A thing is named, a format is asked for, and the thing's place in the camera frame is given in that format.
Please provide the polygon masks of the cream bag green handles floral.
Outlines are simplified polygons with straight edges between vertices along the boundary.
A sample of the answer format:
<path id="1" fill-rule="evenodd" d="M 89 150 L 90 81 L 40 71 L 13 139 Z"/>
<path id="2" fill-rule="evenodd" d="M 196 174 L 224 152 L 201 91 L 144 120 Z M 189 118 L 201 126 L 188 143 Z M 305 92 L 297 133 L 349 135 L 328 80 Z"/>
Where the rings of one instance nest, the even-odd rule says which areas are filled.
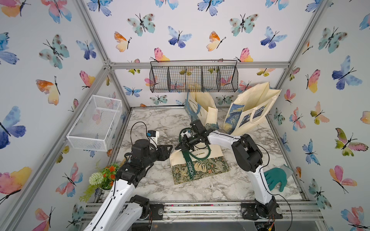
<path id="1" fill-rule="evenodd" d="M 194 151 L 175 150 L 170 164 L 175 185 L 229 172 L 221 147 L 213 144 L 197 144 Z"/>

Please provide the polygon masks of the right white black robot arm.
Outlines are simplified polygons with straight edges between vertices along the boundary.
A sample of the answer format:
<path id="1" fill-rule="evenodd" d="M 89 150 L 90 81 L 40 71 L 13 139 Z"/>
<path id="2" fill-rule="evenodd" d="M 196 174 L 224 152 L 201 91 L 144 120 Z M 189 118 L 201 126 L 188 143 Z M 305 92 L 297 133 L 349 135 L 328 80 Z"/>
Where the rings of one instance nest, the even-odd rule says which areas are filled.
<path id="1" fill-rule="evenodd" d="M 212 153 L 211 145 L 218 145 L 233 151 L 238 166 L 248 173 L 248 178 L 254 189 L 254 204 L 244 207 L 242 217 L 248 220 L 259 218 L 282 219 L 283 215 L 275 195 L 271 193 L 266 176 L 263 172 L 263 154 L 260 145 L 256 144 L 248 134 L 232 136 L 212 129 L 206 129 L 200 120 L 195 120 L 189 128 L 184 128 L 179 134 L 179 144 L 176 150 L 181 152 L 188 171 L 188 176 L 194 180 L 198 171 L 193 159 L 206 160 Z"/>

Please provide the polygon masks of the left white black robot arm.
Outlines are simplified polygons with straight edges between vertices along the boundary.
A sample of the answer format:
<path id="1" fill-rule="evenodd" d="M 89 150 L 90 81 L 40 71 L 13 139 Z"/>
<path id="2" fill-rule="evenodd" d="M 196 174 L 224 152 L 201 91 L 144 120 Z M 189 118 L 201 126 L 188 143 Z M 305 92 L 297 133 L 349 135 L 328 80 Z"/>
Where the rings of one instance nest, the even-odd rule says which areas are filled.
<path id="1" fill-rule="evenodd" d="M 170 157 L 173 146 L 158 144 L 159 131 L 146 130 L 145 135 L 146 138 L 133 142 L 129 160 L 115 174 L 112 189 L 85 230 L 151 230 L 150 200 L 133 192 L 155 162 Z"/>

